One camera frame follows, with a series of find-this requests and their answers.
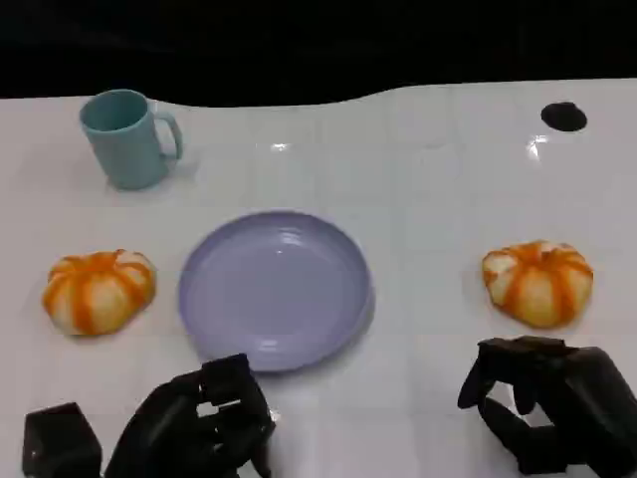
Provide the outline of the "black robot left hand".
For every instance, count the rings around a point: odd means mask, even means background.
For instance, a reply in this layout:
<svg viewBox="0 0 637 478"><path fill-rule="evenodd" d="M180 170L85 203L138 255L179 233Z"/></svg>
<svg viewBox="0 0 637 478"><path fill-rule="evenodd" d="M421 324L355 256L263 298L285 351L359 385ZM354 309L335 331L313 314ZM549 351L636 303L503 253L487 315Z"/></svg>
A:
<svg viewBox="0 0 637 478"><path fill-rule="evenodd" d="M204 363L158 386L126 425L106 477L270 477L276 428L246 355Z"/></svg>

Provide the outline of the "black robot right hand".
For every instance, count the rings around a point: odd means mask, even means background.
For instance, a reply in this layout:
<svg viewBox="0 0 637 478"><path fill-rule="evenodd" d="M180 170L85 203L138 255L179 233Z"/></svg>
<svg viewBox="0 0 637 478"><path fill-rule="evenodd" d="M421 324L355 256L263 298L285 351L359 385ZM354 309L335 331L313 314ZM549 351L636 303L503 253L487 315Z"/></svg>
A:
<svg viewBox="0 0 637 478"><path fill-rule="evenodd" d="M636 397L607 352L522 336L479 342L457 404L476 407L525 476L636 474Z"/></svg>

